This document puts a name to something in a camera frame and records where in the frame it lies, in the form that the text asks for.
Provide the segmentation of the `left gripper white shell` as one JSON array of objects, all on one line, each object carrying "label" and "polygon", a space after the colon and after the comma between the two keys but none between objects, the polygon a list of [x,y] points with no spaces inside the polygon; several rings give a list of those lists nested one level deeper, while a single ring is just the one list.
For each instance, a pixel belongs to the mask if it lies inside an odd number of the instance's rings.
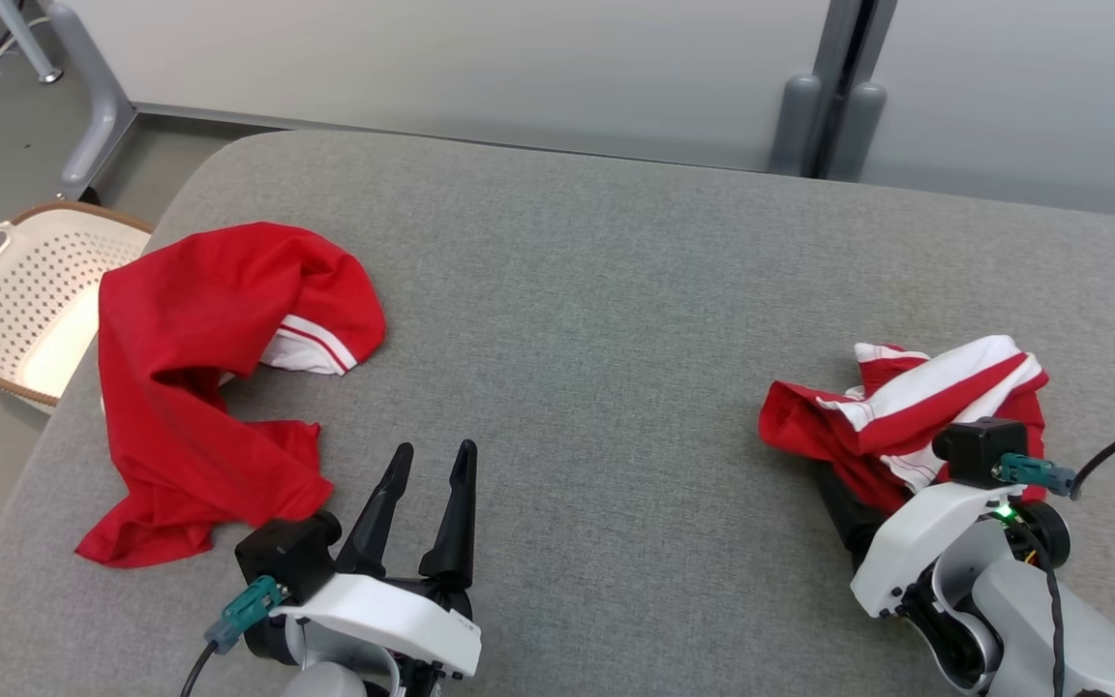
[{"label": "left gripper white shell", "polygon": [[[411,442],[395,451],[388,468],[363,504],[334,560],[337,573],[301,606],[275,606],[270,617],[307,619],[348,638],[376,643],[414,660],[442,664],[466,678],[476,675],[481,629],[464,614],[390,585],[382,556],[414,459]],[[448,477],[448,495],[434,546],[421,556],[419,574],[448,590],[473,582],[477,511],[476,442],[460,442]]]}]

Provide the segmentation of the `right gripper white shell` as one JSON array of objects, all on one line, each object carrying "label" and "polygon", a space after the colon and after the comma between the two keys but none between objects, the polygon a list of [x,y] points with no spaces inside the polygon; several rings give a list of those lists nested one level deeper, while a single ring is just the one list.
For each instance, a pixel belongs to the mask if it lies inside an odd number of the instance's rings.
[{"label": "right gripper white shell", "polygon": [[920,490],[892,516],[864,503],[831,465],[814,465],[813,480],[842,546],[849,552],[853,591],[871,617],[895,608],[905,591],[988,512],[1005,502],[1005,488],[941,482]]}]

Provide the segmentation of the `red white-striped shorts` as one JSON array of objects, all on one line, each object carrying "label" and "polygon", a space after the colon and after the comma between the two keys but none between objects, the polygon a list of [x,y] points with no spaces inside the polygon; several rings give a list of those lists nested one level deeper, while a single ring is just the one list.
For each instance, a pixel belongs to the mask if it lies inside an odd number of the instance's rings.
[{"label": "red white-striped shorts", "polygon": [[859,501],[885,515],[948,480],[932,441],[950,423],[983,416],[1021,422],[1028,453],[1045,455],[1035,354],[1008,335],[979,337],[935,357],[894,345],[855,343],[861,385],[846,393],[772,383],[758,416],[766,444],[828,463]]}]

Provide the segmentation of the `red jersey shirt white sleeves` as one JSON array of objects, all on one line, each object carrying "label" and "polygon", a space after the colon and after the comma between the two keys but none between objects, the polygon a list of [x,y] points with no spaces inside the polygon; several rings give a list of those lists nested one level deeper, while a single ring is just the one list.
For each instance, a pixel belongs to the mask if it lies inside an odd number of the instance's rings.
[{"label": "red jersey shirt white sleeves", "polygon": [[367,270],[304,228],[198,232],[99,284],[107,449],[127,486],[76,554],[112,568],[197,556],[221,524],[302,520],[331,498],[316,423],[242,422],[221,393],[256,367],[343,376],[386,336]]}]

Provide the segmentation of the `cream perforated laundry basket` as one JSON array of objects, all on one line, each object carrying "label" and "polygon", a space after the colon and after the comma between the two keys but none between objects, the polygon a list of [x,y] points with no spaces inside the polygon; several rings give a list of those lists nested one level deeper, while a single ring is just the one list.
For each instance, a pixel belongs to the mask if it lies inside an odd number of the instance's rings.
[{"label": "cream perforated laundry basket", "polygon": [[0,391],[56,410],[98,329],[101,277],[142,255],[154,228],[57,201],[0,222]]}]

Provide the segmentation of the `grey slanted desk leg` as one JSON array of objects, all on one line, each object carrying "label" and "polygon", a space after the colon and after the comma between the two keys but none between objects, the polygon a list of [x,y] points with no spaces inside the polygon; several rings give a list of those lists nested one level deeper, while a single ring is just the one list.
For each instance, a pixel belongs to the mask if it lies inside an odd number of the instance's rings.
[{"label": "grey slanted desk leg", "polygon": [[65,48],[68,62],[83,79],[90,106],[87,127],[59,175],[56,197],[98,204],[94,181],[136,119],[136,106],[129,101],[101,49],[70,4],[54,0],[45,4],[45,17]]}]

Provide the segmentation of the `thin grey metal leg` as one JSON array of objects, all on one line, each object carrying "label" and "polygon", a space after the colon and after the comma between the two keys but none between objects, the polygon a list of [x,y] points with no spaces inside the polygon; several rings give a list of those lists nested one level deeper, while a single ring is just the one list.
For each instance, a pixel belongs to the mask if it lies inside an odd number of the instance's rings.
[{"label": "thin grey metal leg", "polygon": [[62,78],[64,71],[54,62],[50,62],[48,54],[37,41],[32,32],[32,25],[25,18],[22,9],[19,8],[19,0],[0,0],[0,18],[4,22],[6,30],[12,35],[14,45],[22,49],[25,57],[33,68],[42,84],[58,83]]}]

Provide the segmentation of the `grey partition post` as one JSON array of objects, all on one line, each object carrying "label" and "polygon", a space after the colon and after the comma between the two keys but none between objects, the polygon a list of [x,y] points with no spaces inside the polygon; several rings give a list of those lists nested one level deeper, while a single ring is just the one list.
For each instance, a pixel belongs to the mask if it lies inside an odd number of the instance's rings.
[{"label": "grey partition post", "polygon": [[828,0],[817,57],[786,83],[766,172],[856,182],[888,101],[873,79],[898,0]]}]

